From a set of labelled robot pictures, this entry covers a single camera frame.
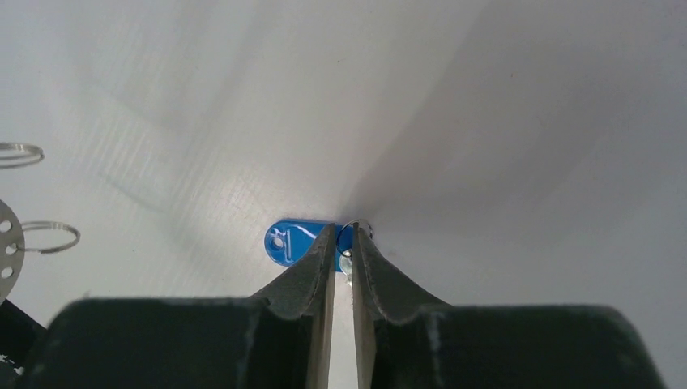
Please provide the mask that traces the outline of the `blue key tag with key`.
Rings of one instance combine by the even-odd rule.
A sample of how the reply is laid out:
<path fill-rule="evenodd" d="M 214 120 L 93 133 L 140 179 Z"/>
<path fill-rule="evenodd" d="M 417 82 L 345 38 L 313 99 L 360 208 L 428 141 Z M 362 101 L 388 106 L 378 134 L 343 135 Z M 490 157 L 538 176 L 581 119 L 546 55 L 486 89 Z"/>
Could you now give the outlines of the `blue key tag with key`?
<path fill-rule="evenodd" d="M 265 233 L 264 245 L 267 255 L 280 266 L 291 267 L 299 261 L 312 246 L 328 222 L 320 220 L 280 220 Z M 335 225 L 336 256 L 335 270 L 343 273 L 352 287 L 352 239 L 353 225 L 358 224 L 373 238 L 373 229 L 366 220 L 352 220 Z"/>

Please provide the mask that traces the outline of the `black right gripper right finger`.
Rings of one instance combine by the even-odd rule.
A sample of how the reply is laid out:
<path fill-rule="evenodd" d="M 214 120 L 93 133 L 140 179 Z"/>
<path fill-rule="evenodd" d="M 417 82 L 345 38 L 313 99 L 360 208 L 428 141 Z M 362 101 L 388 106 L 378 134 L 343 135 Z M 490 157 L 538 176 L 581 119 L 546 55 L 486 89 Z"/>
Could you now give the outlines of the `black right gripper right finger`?
<path fill-rule="evenodd" d="M 633 325 L 598 305 L 453 306 L 352 233 L 361 388 L 662 388 Z"/>

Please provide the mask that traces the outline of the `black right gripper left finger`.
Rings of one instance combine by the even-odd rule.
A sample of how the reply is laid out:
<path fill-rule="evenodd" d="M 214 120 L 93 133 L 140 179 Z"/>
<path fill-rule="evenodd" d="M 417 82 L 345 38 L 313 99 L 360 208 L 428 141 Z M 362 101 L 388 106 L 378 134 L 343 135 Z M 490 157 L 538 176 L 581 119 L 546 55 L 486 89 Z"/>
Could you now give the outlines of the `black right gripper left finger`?
<path fill-rule="evenodd" d="M 51 322 L 24 388 L 325 388 L 336 227 L 249 297 L 84 299 Z"/>

